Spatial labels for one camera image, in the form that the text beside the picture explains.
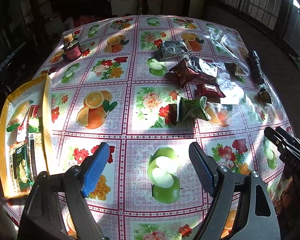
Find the person's right hand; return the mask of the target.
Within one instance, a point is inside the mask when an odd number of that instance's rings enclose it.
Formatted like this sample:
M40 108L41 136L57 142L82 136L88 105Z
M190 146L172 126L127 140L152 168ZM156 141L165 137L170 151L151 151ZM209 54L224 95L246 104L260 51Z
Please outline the person's right hand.
M283 177L277 186L279 190L278 197L275 202L275 210L277 215L283 213L284 209L286 209L292 201L294 192L293 182L293 178L286 179Z

